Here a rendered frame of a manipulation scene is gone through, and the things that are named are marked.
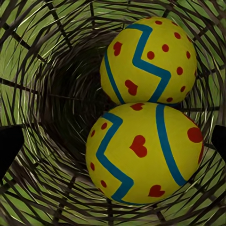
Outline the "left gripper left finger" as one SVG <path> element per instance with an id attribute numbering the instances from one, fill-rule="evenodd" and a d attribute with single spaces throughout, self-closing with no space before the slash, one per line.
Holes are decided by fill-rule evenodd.
<path id="1" fill-rule="evenodd" d="M 3 179 L 25 138 L 20 125 L 0 130 L 0 181 Z"/>

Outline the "easter egg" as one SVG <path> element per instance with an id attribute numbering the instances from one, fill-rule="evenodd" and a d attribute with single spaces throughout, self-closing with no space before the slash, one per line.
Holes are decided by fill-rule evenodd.
<path id="1" fill-rule="evenodd" d="M 119 35 L 104 44 L 104 58 L 94 68 L 100 69 L 94 89 L 103 89 L 114 107 L 151 102 L 175 108 L 185 98 L 190 103 L 188 94 L 199 75 L 197 46 L 175 21 L 154 14 L 142 17 L 126 26 L 120 22 L 124 29 L 112 31 Z"/>
<path id="2" fill-rule="evenodd" d="M 89 176 L 104 197 L 118 204 L 139 207 L 165 199 L 200 166 L 201 131 L 170 106 L 151 102 L 116 106 L 87 134 Z"/>

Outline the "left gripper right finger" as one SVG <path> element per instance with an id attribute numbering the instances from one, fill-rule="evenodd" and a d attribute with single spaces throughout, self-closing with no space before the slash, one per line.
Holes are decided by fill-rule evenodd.
<path id="1" fill-rule="evenodd" d="M 226 163 L 226 126 L 215 125 L 211 138 L 212 145 L 215 146 Z"/>

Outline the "wicker basket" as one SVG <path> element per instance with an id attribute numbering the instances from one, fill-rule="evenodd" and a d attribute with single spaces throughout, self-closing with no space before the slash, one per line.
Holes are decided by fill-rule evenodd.
<path id="1" fill-rule="evenodd" d="M 3 4 L 4 1 L 5 0 L 0 0 L 0 6 Z M 220 22 L 220 20 L 222 18 L 224 18 L 226 20 L 226 8 L 223 11 L 220 9 L 220 7 L 219 7 L 220 5 L 217 4 L 216 0 L 208 0 L 208 1 L 212 2 L 215 9 L 219 13 L 219 15 L 216 16 L 209 9 L 209 7 L 206 5 L 206 3 L 203 0 L 195 0 L 198 3 L 198 5 L 203 7 L 203 9 L 206 11 L 206 13 L 210 16 L 210 18 L 212 19 L 212 21 L 211 21 L 210 19 L 200 15 L 191 4 L 190 4 L 190 6 L 194 9 L 195 12 L 179 5 L 179 3 L 177 3 L 177 0 L 168 0 L 170 3 L 165 3 L 160 0 L 127 0 L 127 3 L 114 2 L 114 1 L 108 1 L 108 0 L 86 0 L 84 3 L 82 3 L 79 7 L 77 7 L 71 13 L 69 13 L 61 18 L 58 18 L 58 16 L 57 16 L 58 14 L 56 13 L 56 10 L 58 8 L 60 8 L 62 5 L 66 5 L 69 3 L 70 3 L 70 5 L 68 7 L 70 7 L 71 5 L 73 5 L 75 2 L 77 2 L 79 0 L 64 0 L 64 2 L 62 2 L 61 4 L 55 5 L 55 6 L 53 6 L 53 4 L 52 4 L 53 1 L 55 1 L 55 0 L 33 0 L 33 3 L 31 4 L 31 6 L 24 13 L 19 15 L 23 9 L 25 3 L 27 2 L 27 0 L 21 0 L 21 2 L 19 4 L 17 4 L 18 0 L 10 0 L 4 13 L 2 14 L 2 16 L 0 16 L 0 29 L 1 28 L 5 29 L 5 32 L 0 39 L 0 52 L 2 50 L 4 42 L 6 41 L 6 39 L 9 39 L 9 38 L 10 39 L 14 38 L 16 41 L 18 41 L 18 44 L 14 50 L 13 55 L 15 54 L 15 52 L 20 44 L 24 48 L 28 49 L 28 53 L 25 56 L 20 67 L 18 64 L 17 72 L 16 72 L 13 80 L 8 81 L 6 79 L 3 79 L 3 77 L 0 78 L 0 83 L 2 83 L 4 85 L 8 85 L 11 90 L 11 93 L 13 95 L 12 106 L 10 105 L 10 102 L 8 100 L 11 117 L 12 117 L 12 125 L 11 125 L 9 117 L 8 117 L 8 112 L 7 112 L 7 109 L 6 109 L 4 100 L 3 100 L 2 92 L 0 91 L 0 130 L 4 130 L 4 129 L 10 128 L 10 127 L 20 125 L 22 127 L 22 130 L 24 130 L 24 132 L 25 132 L 25 135 L 27 138 L 27 144 L 29 145 L 30 149 L 28 149 L 24 144 L 23 144 L 23 146 L 26 148 L 26 150 L 28 151 L 28 153 L 32 156 L 32 158 L 34 160 L 34 164 L 33 164 L 32 161 L 27 156 L 27 154 L 24 152 L 24 148 L 22 146 L 19 153 L 16 155 L 15 159 L 13 160 L 12 164 L 10 165 L 10 167 L 8 169 L 8 173 L 11 175 L 12 179 L 8 180 L 7 177 L 4 175 L 3 179 L 5 179 L 6 183 L 3 184 L 3 181 L 0 181 L 0 195 L 2 195 L 6 199 L 6 201 L 3 201 L 0 198 L 0 201 L 10 205 L 11 208 L 14 210 L 14 212 L 19 216 L 19 218 L 22 221 L 19 221 L 18 219 L 11 216 L 7 212 L 5 207 L 2 205 L 2 203 L 0 203 L 0 217 L 7 223 L 8 226 L 32 226 L 32 224 L 24 217 L 24 215 L 22 213 L 40 221 L 44 226 L 98 226 L 96 224 L 91 224 L 91 225 L 77 224 L 76 222 L 72 221 L 69 218 L 82 219 L 86 222 L 87 222 L 87 219 L 96 220 L 96 221 L 103 222 L 105 224 L 108 223 L 108 226 L 115 226 L 115 225 L 125 223 L 128 221 L 143 221 L 146 223 L 156 223 L 156 224 L 158 224 L 156 226 L 174 226 L 184 220 L 187 220 L 187 219 L 190 219 L 190 218 L 193 218 L 196 216 L 197 216 L 197 218 L 195 218 L 188 226 L 198 226 L 199 224 L 201 224 L 203 222 L 205 222 L 205 224 L 203 224 L 203 226 L 212 225 L 219 217 L 221 217 L 224 213 L 226 213 L 226 191 L 218 198 L 214 195 L 214 193 L 224 183 L 226 183 L 226 165 L 221 169 L 223 171 L 220 175 L 218 183 L 215 186 L 213 186 L 210 190 L 207 190 L 210 182 L 221 171 L 220 170 L 216 174 L 218 167 L 223 160 L 223 158 L 220 158 L 211 167 L 211 164 L 214 161 L 218 151 L 215 148 L 215 146 L 212 145 L 212 143 L 209 143 L 209 139 L 210 139 L 210 132 L 211 132 L 211 128 L 212 128 L 213 114 L 215 113 L 215 111 L 219 111 L 216 125 L 221 124 L 224 127 L 226 126 L 226 57 L 224 56 L 222 48 L 221 48 L 221 46 L 222 46 L 224 48 L 224 50 L 226 51 L 226 28 Z M 226 4 L 226 0 L 223 0 L 223 1 Z M 34 8 L 34 6 L 36 6 L 40 2 L 42 2 L 42 5 L 40 6 L 39 10 L 37 10 L 35 13 L 33 13 L 27 19 L 23 20 L 27 16 L 27 14 Z M 98 195 L 98 194 L 94 193 L 93 191 L 99 191 L 99 190 L 96 188 L 96 186 L 94 185 L 93 181 L 91 180 L 91 178 L 89 176 L 89 173 L 87 170 L 87 165 L 86 165 L 86 159 L 84 157 L 80 156 L 78 153 L 76 153 L 73 149 L 70 148 L 75 154 L 77 154 L 81 159 L 83 159 L 84 162 L 78 160 L 66 146 L 67 143 L 70 143 L 77 151 L 79 151 L 81 154 L 86 156 L 85 155 L 86 145 L 81 140 L 79 140 L 77 138 L 77 136 L 79 135 L 84 140 L 87 140 L 88 136 L 84 135 L 83 132 L 85 131 L 87 134 L 89 134 L 90 130 L 87 127 L 83 127 L 81 125 L 80 113 L 77 110 L 75 100 L 79 99 L 79 108 L 81 105 L 81 113 L 84 115 L 86 120 L 90 121 L 90 123 L 92 125 L 94 125 L 95 121 L 98 120 L 102 115 L 104 115 L 108 110 L 114 108 L 114 102 L 111 103 L 110 99 L 106 100 L 106 98 L 105 98 L 106 94 L 105 94 L 105 96 L 103 96 L 104 97 L 103 101 L 98 100 L 98 96 L 100 95 L 100 92 L 96 92 L 93 100 L 90 100 L 90 95 L 89 95 L 90 88 L 93 87 L 94 85 L 96 85 L 96 83 L 100 81 L 100 79 L 97 80 L 97 76 L 100 72 L 99 68 L 97 68 L 97 70 L 95 70 L 95 69 L 93 69 L 91 71 L 89 70 L 89 72 L 87 74 L 85 74 L 84 76 L 82 76 L 81 78 L 76 78 L 79 70 L 75 74 L 73 74 L 74 68 L 77 63 L 75 63 L 72 67 L 69 66 L 69 68 L 64 73 L 61 73 L 63 68 L 68 63 L 73 61 L 76 57 L 79 58 L 79 53 L 81 51 L 87 51 L 94 47 L 97 48 L 98 54 L 94 55 L 94 57 L 96 57 L 96 58 L 89 61 L 88 63 L 102 62 L 102 59 L 104 58 L 103 56 L 105 55 L 105 53 L 99 52 L 98 45 L 111 44 L 110 42 L 106 42 L 106 41 L 114 40 L 114 37 L 117 37 L 117 35 L 119 35 L 119 33 L 113 33 L 112 31 L 121 32 L 120 30 L 124 29 L 122 26 L 118 26 L 117 24 L 110 24 L 110 23 L 122 22 L 123 26 L 134 23 L 133 21 L 126 18 L 127 15 L 125 15 L 125 17 L 121 17 L 118 19 L 95 16 L 94 13 L 96 13 L 96 12 L 94 12 L 95 8 L 93 6 L 93 2 L 107 4 L 105 6 L 97 6 L 97 8 L 106 8 L 106 9 L 111 9 L 111 10 L 115 10 L 115 11 L 123 11 L 123 12 L 126 12 L 126 14 L 132 13 L 132 14 L 137 14 L 140 16 L 144 15 L 144 17 L 148 16 L 150 18 L 153 17 L 153 14 L 154 15 L 157 15 L 157 14 L 150 11 L 149 9 L 159 10 L 158 8 L 156 8 L 156 7 L 150 8 L 150 7 L 140 6 L 140 5 L 133 4 L 132 2 L 141 2 L 141 3 L 147 3 L 147 4 L 150 4 L 150 3 L 160 4 L 161 6 L 166 8 L 166 10 L 164 10 L 164 14 L 163 14 L 162 18 L 166 18 L 167 15 L 169 15 L 169 12 L 171 12 L 171 11 L 176 13 L 182 20 L 180 22 L 184 23 L 188 27 L 188 29 L 191 31 L 191 33 L 194 35 L 193 38 L 190 38 L 190 40 L 194 43 L 194 46 L 197 46 L 194 41 L 195 40 L 199 41 L 199 43 L 202 45 L 203 55 L 205 56 L 208 67 L 209 67 L 209 68 L 207 68 L 204 65 L 204 63 L 202 63 L 199 53 L 197 52 L 197 49 L 195 47 L 195 50 L 197 52 L 197 54 L 196 54 L 197 59 L 200 62 L 202 73 L 201 73 L 200 69 L 197 69 L 199 75 L 196 77 L 195 83 L 191 90 L 191 95 L 190 95 L 190 93 L 188 94 L 188 98 L 190 98 L 190 103 L 189 103 L 188 99 L 185 98 L 186 101 L 183 100 L 181 103 L 176 105 L 175 109 L 177 109 L 180 112 L 182 112 L 183 114 L 187 115 L 189 118 L 191 117 L 192 112 L 195 112 L 195 116 L 193 119 L 194 122 L 196 120 L 198 112 L 201 113 L 200 118 L 198 120 L 198 127 L 200 130 L 202 130 L 201 133 L 204 138 L 204 149 L 206 149 L 208 147 L 208 148 L 214 149 L 215 152 L 214 152 L 213 156 L 202 167 L 198 167 L 198 169 L 194 172 L 194 174 L 191 176 L 189 181 L 187 181 L 176 192 L 174 192 L 172 195 L 166 197 L 165 199 L 162 199 L 160 201 L 157 201 L 157 202 L 154 202 L 151 204 L 147 204 L 144 206 L 135 207 L 132 205 L 127 206 L 127 205 L 122 205 L 122 204 L 112 204 L 113 201 L 110 200 L 109 198 L 106 198 L 103 195 Z M 110 7 L 108 7 L 110 5 L 122 5 L 122 6 L 127 6 L 127 8 L 110 8 Z M 10 25 L 8 25 L 6 23 L 6 21 L 10 15 L 10 13 L 12 12 L 12 10 L 14 10 L 17 6 L 18 6 L 18 11 L 16 13 L 15 20 Z M 53 15 L 53 18 L 55 19 L 55 21 L 53 21 L 51 24 L 40 29 L 39 34 L 37 35 L 36 39 L 34 40 L 33 44 L 30 47 L 27 44 L 27 42 L 25 42 L 23 40 L 23 37 L 24 37 L 25 33 L 31 29 L 31 28 L 29 28 L 29 26 L 31 25 L 33 20 L 29 23 L 28 27 L 26 28 L 26 30 L 24 31 L 24 33 L 22 34 L 21 37 L 16 33 L 16 30 L 21 24 L 23 24 L 26 20 L 28 20 L 32 16 L 36 15 L 39 11 L 43 10 L 46 6 L 48 6 L 48 8 L 44 12 L 41 19 L 39 21 L 37 21 L 33 26 L 31 26 L 31 28 L 33 28 L 34 26 L 37 27 L 38 24 L 42 20 L 44 20 L 46 17 L 48 17 L 50 14 Z M 90 6 L 91 17 L 84 18 L 87 14 L 90 13 L 90 12 L 88 12 L 86 15 L 84 15 L 79 20 L 72 21 L 80 13 L 83 13 L 84 10 L 87 8 L 87 6 Z M 184 14 L 180 13 L 179 11 L 177 11 L 176 9 L 173 8 L 174 6 L 181 8 L 187 15 L 188 15 L 188 13 L 190 13 L 190 14 L 200 18 L 206 24 L 206 27 L 203 27 L 203 26 L 197 24 L 190 17 L 190 15 L 188 15 L 188 17 L 187 17 Z M 152 15 L 145 13 L 145 12 L 129 10 L 129 7 L 142 8 L 143 10 L 146 10 L 146 11 L 152 13 Z M 75 16 L 72 17 L 69 21 L 67 21 L 64 24 L 60 23 L 61 20 L 63 20 L 64 18 L 69 18 L 72 15 L 75 15 Z M 138 18 L 136 18 L 134 16 L 131 16 L 131 17 L 136 19 L 137 21 L 139 20 Z M 190 26 L 183 18 L 194 23 L 196 25 L 196 27 L 199 28 L 199 30 Z M 64 30 L 64 27 L 66 25 L 72 24 L 70 26 L 70 27 L 72 27 L 75 23 L 82 21 L 82 20 L 86 20 L 86 21 L 83 22 L 81 25 L 79 25 L 77 28 L 75 28 L 73 31 L 65 32 L 66 30 L 69 29 L 69 27 L 68 27 L 67 29 Z M 95 22 L 95 20 L 105 20 L 106 22 L 98 23 L 98 22 Z M 92 26 L 89 26 L 89 27 L 86 26 L 86 27 L 82 28 L 82 26 L 84 26 L 85 24 L 87 24 L 91 21 L 92 21 Z M 50 31 L 51 27 L 55 24 L 57 24 L 56 28 L 54 30 Z M 220 36 L 215 31 L 215 29 L 214 29 L 215 24 L 222 31 L 224 41 L 220 38 Z M 87 30 L 87 31 L 85 33 L 79 34 L 83 30 Z M 219 48 L 206 35 L 206 32 L 208 30 L 210 30 L 213 33 L 213 35 L 215 36 Z M 49 42 L 51 37 L 54 36 L 58 31 L 61 31 L 61 34 L 59 35 L 55 46 L 50 50 L 49 56 L 44 59 L 39 54 L 42 44 L 46 41 Z M 64 38 L 60 42 L 58 42 L 62 35 L 64 36 Z M 79 35 L 81 35 L 81 37 L 74 40 L 74 37 L 79 36 Z M 207 47 L 206 44 L 203 42 L 202 35 L 205 36 L 206 41 L 210 43 L 210 45 L 214 48 L 214 50 L 217 52 L 217 54 L 223 60 L 223 62 L 225 63 L 224 65 L 220 66 L 218 64 L 218 62 L 216 61 L 216 59 L 214 58 L 213 54 L 210 51 L 209 45 Z M 199 49 L 198 46 L 197 46 L 197 48 Z M 212 57 L 214 66 L 211 66 L 206 52 L 208 52 L 208 54 Z M 11 56 L 11 58 L 13 58 L 13 55 Z M 28 76 L 26 77 L 25 81 L 24 81 L 24 76 L 27 73 L 28 69 L 30 68 L 31 64 L 33 63 L 34 59 L 36 59 L 36 57 L 38 58 L 38 60 L 41 60 L 41 63 L 38 66 L 34 75 L 32 75 L 30 82 L 27 84 Z M 11 58 L 10 58 L 10 60 L 11 60 Z M 31 62 L 29 63 L 27 70 L 25 70 L 26 62 L 29 58 L 31 58 Z M 82 60 L 81 60 L 81 63 L 83 63 Z M 85 66 L 85 64 L 84 64 L 84 66 Z M 225 69 L 225 83 L 223 83 L 222 76 L 220 73 L 220 71 L 223 69 Z M 20 71 L 22 71 L 21 80 L 20 80 L 19 84 L 17 84 L 17 78 L 18 78 Z M 212 76 L 213 83 L 216 84 L 215 74 L 217 74 L 218 82 L 219 82 L 219 86 L 220 86 L 220 92 L 222 93 L 222 98 L 219 97 L 219 106 L 217 106 L 217 107 L 214 106 L 213 96 L 211 94 L 210 87 L 209 87 L 209 75 Z M 56 95 L 52 95 L 51 92 L 57 82 L 59 75 L 62 75 L 62 77 L 60 78 L 58 86 L 60 85 L 60 83 L 62 83 L 62 84 L 61 84 L 59 96 L 56 96 Z M 204 78 L 205 82 L 206 82 L 205 88 L 204 88 L 202 78 Z M 74 83 L 75 83 L 76 79 L 77 79 L 77 84 L 75 87 L 76 92 L 75 92 L 73 98 L 71 98 Z M 96 82 L 92 86 L 90 86 L 91 82 L 94 79 L 96 79 Z M 200 93 L 200 90 L 199 90 L 199 86 L 198 86 L 198 82 L 197 82 L 198 79 L 200 79 L 200 82 L 202 85 L 202 93 L 204 94 L 204 97 L 205 97 L 205 104 L 203 103 L 202 94 Z M 85 90 L 83 90 L 84 84 L 87 83 L 88 81 L 90 81 L 89 84 L 85 87 Z M 14 119 L 14 107 L 15 107 L 15 102 L 16 102 L 15 98 L 16 98 L 16 89 L 17 88 L 19 89 L 18 110 L 21 112 L 22 124 L 16 125 L 16 121 Z M 194 95 L 195 108 L 192 108 L 192 92 Z M 210 107 L 210 104 L 208 101 L 208 92 L 209 92 L 209 95 L 210 95 L 210 98 L 212 101 L 212 107 Z M 199 97 L 199 99 L 200 99 L 201 108 L 196 108 L 197 97 Z M 74 123 L 72 121 L 70 121 L 69 118 L 65 115 L 65 118 L 69 121 L 69 123 L 73 126 L 74 130 L 77 132 L 77 135 L 74 135 L 71 132 L 71 129 L 69 128 L 69 126 L 65 120 L 65 123 L 69 129 L 70 135 L 72 136 L 72 138 L 70 138 L 69 140 L 66 140 L 63 137 L 61 130 L 58 126 L 58 122 L 54 117 L 52 98 L 54 98 L 56 113 L 57 113 L 56 98 L 59 98 L 58 115 L 57 115 L 58 122 L 60 122 L 60 120 L 61 120 L 61 118 L 60 118 L 61 109 L 62 109 L 62 113 L 64 111 L 64 107 L 66 109 L 67 99 L 69 99 L 69 110 L 71 109 L 71 100 L 72 100 L 72 116 L 76 120 L 79 127 L 81 128 L 81 131 L 78 132 L 74 126 Z M 24 112 L 23 112 L 23 109 L 21 106 L 21 100 L 23 101 L 23 104 L 24 104 L 24 100 L 26 100 L 27 104 L 28 104 L 29 112 L 27 113 L 27 121 L 25 120 Z M 37 103 L 36 111 L 34 109 L 34 101 L 36 101 L 36 103 Z M 83 101 L 85 101 L 86 111 L 84 111 L 84 109 L 83 109 Z M 2 126 L 2 123 L 1 123 L 1 102 L 3 102 L 5 115 L 7 118 L 7 122 L 8 122 L 7 126 Z M 91 106 L 90 106 L 90 103 L 91 103 Z M 96 103 L 100 103 L 101 107 L 98 107 L 98 105 L 96 105 Z M 189 103 L 189 106 L 188 106 L 188 103 Z M 91 120 L 89 112 L 94 117 L 94 120 Z M 203 113 L 205 113 L 205 115 L 204 115 L 204 120 L 201 123 L 201 117 L 202 117 Z M 40 143 L 35 138 L 33 130 L 39 136 Z M 32 142 L 34 142 L 35 151 L 33 151 L 33 147 L 31 145 Z M 44 159 L 41 157 L 41 154 L 40 154 L 41 150 L 37 146 L 37 143 L 39 143 L 39 145 L 42 148 L 43 148 L 42 143 L 44 143 L 46 146 L 46 149 L 48 150 L 47 153 L 46 152 L 42 153 L 45 156 Z M 54 165 L 52 165 L 52 163 L 49 161 L 48 157 L 52 157 L 52 156 L 53 156 L 52 160 L 59 167 L 59 169 L 57 167 L 55 167 Z M 196 175 L 205 167 L 205 165 L 208 162 L 209 162 L 209 165 L 208 165 L 207 169 L 205 170 L 205 172 L 195 181 Z M 55 172 L 50 170 L 45 164 L 48 164 L 51 167 L 53 167 Z M 201 186 L 201 183 L 202 183 L 206 173 L 211 168 L 213 168 L 216 164 L 218 164 L 218 166 L 217 166 L 212 178 L 204 186 Z M 43 177 L 41 175 L 41 173 L 39 172 L 39 170 L 37 169 L 37 166 L 41 166 L 43 168 L 43 171 L 42 170 L 41 171 L 44 172 L 45 174 L 48 174 L 53 179 L 53 181 L 48 178 Z M 70 175 L 70 177 L 72 178 L 72 180 L 70 180 L 70 181 L 65 180 L 65 178 L 63 176 L 61 176 L 57 170 L 58 171 L 61 170 L 65 173 L 68 173 Z M 40 179 L 38 178 L 38 175 L 43 178 L 45 183 L 40 181 Z M 50 186 L 47 183 L 47 181 L 58 186 L 60 190 Z M 82 186 L 79 187 L 79 186 L 75 185 L 75 181 L 83 182 L 85 185 L 90 186 L 91 189 L 86 189 Z M 44 188 L 46 188 L 47 191 L 50 190 L 50 191 L 54 192 L 58 197 L 56 197 L 50 193 L 41 191 L 37 182 L 40 185 L 42 185 Z M 175 202 L 164 205 L 172 197 L 179 195 L 176 193 L 178 191 L 180 191 L 188 183 L 190 183 L 191 185 L 185 191 L 183 191 L 181 193 L 181 195 L 177 198 L 177 200 Z M 15 184 L 20 186 L 33 199 L 33 201 L 30 201 L 30 200 L 24 198 L 14 187 Z M 29 185 L 31 188 L 33 188 L 39 195 L 31 192 L 26 184 Z M 10 189 L 10 188 L 12 188 L 16 192 L 16 194 L 9 192 L 8 189 Z M 197 189 L 197 192 L 195 193 L 195 195 L 185 198 L 185 199 L 181 199 L 192 188 Z M 72 189 L 77 189 L 77 190 L 81 191 L 81 193 L 77 193 L 77 192 L 73 191 Z M 188 212 L 186 212 L 186 214 L 183 216 L 174 218 L 196 195 L 199 195 L 199 193 L 202 193 L 203 195 L 195 202 L 195 204 L 192 205 L 192 207 L 188 210 Z M 9 198 L 5 194 L 8 194 L 8 195 L 24 202 L 30 208 L 30 210 L 35 214 L 35 216 L 15 207 L 15 205 L 9 200 Z M 57 201 L 59 203 L 59 205 L 56 205 L 56 204 L 46 200 L 42 196 L 42 194 Z M 72 194 L 76 197 L 71 197 L 71 196 L 69 196 L 69 194 Z M 83 196 L 83 194 L 89 195 L 92 198 L 87 198 L 87 197 Z M 210 206 L 194 211 L 197 207 L 199 207 L 208 198 L 212 201 L 212 204 Z M 38 199 L 42 202 L 45 202 L 49 206 L 49 208 L 44 205 L 39 204 L 36 201 L 36 199 Z M 75 203 L 67 202 L 67 199 L 70 199 L 71 201 L 74 201 Z M 161 213 L 161 211 L 163 209 L 168 208 L 167 210 L 169 210 L 173 205 L 183 202 L 188 199 L 189 199 L 189 201 L 173 217 L 171 217 L 168 221 L 165 220 L 163 214 Z M 94 200 L 101 201 L 102 203 L 94 202 Z M 159 207 L 156 205 L 163 201 L 165 201 L 165 202 L 162 205 L 160 205 Z M 75 206 L 75 204 L 81 204 L 89 209 L 80 209 L 77 206 Z M 92 207 L 90 207 L 90 205 L 99 207 L 100 210 L 95 210 Z M 37 214 L 37 212 L 32 208 L 32 206 L 34 206 L 37 209 L 42 210 L 51 219 L 51 223 L 43 220 L 39 216 L 39 214 Z M 78 213 L 81 213 L 85 217 L 79 217 L 79 216 L 71 213 L 70 211 L 68 211 L 67 208 L 69 210 L 74 210 Z M 120 211 L 120 210 L 113 210 L 113 208 L 119 208 L 120 210 L 123 210 L 123 209 L 133 209 L 133 210 Z M 202 217 L 204 217 L 208 212 L 210 212 L 211 210 L 217 209 L 217 208 L 219 208 L 218 211 L 216 211 L 210 218 L 197 223 L 197 221 L 200 220 Z M 147 212 L 136 212 L 138 210 L 147 210 Z M 71 214 L 72 216 L 62 215 L 63 211 Z M 107 217 L 95 217 L 95 216 L 89 214 L 89 212 L 105 214 L 105 215 L 107 215 Z M 134 214 L 136 216 L 132 217 L 132 218 L 120 218 L 119 217 L 119 216 L 123 216 L 126 214 Z M 158 218 L 159 220 L 154 221 L 154 220 L 140 219 L 142 217 Z M 63 220 L 67 223 L 60 223 L 59 220 Z M 121 222 L 114 224 L 114 221 L 121 221 Z M 223 224 L 221 226 L 226 226 L 226 224 Z"/>

